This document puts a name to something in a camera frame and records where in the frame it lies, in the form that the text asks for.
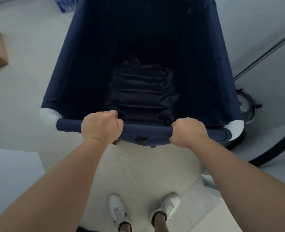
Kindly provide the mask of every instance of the hand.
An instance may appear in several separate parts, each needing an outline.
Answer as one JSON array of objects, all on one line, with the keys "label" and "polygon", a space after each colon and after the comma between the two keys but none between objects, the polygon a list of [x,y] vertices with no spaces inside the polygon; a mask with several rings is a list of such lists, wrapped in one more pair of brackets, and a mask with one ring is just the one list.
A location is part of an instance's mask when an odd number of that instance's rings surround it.
[{"label": "hand", "polygon": [[192,118],[177,119],[171,124],[172,136],[169,141],[182,148],[190,148],[201,138],[209,138],[205,125]]},{"label": "hand", "polygon": [[108,146],[121,135],[123,125],[116,110],[96,112],[83,119],[81,132],[85,141],[94,139]]}]

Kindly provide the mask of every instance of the metal tube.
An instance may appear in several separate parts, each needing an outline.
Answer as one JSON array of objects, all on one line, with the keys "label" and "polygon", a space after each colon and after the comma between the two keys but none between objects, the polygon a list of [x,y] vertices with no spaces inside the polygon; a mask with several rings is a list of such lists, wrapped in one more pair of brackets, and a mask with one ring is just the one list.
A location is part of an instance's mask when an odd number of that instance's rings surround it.
[{"label": "metal tube", "polygon": [[278,50],[284,44],[285,44],[285,36],[280,41],[278,41],[276,44],[274,44],[268,51],[266,51],[261,57],[259,57],[257,60],[255,60],[249,66],[247,66],[245,70],[243,70],[241,73],[239,73],[237,76],[235,76],[234,81],[241,78],[244,74],[246,74],[248,71],[250,71],[256,65],[258,65],[260,62],[262,62],[265,58],[270,56],[272,53],[274,53],[276,50]]}]

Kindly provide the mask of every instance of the white sneaker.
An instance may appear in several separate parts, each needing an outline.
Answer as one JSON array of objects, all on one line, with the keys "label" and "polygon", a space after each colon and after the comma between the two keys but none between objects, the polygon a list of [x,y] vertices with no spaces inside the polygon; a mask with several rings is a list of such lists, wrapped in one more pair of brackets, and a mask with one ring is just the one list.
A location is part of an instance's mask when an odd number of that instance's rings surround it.
[{"label": "white sneaker", "polygon": [[180,204],[180,197],[176,193],[172,193],[166,197],[161,207],[157,210],[154,210],[149,215],[149,221],[154,227],[154,216],[157,212],[162,213],[165,216],[165,221],[167,219],[171,220],[171,216],[175,213]]},{"label": "white sneaker", "polygon": [[117,194],[109,197],[109,209],[110,215],[119,231],[123,224],[129,224],[132,231],[132,224],[129,221],[129,217],[125,211],[122,199]]}]

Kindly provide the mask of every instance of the navy blue fabric cart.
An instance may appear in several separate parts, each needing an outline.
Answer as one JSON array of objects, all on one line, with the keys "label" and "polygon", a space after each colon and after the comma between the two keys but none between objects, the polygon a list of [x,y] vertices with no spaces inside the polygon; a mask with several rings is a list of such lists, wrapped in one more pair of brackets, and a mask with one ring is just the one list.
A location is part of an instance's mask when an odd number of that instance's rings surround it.
[{"label": "navy blue fabric cart", "polygon": [[[202,121],[216,141],[241,134],[244,121],[214,0],[79,0],[40,109],[44,122],[81,132],[86,115],[109,110],[113,71],[130,53],[173,71],[180,94],[174,119]],[[125,122],[119,140],[156,146],[169,144],[171,135],[170,126],[137,118]]]}]

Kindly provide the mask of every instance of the cart wheel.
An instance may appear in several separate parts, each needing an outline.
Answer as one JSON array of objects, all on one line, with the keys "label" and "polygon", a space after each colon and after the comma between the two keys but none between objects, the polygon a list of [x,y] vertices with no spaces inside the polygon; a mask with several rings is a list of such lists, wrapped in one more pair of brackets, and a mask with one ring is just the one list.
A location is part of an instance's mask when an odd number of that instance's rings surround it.
[{"label": "cart wheel", "polygon": [[115,140],[112,144],[114,144],[115,146],[119,144],[119,142],[121,142],[120,140]]}]

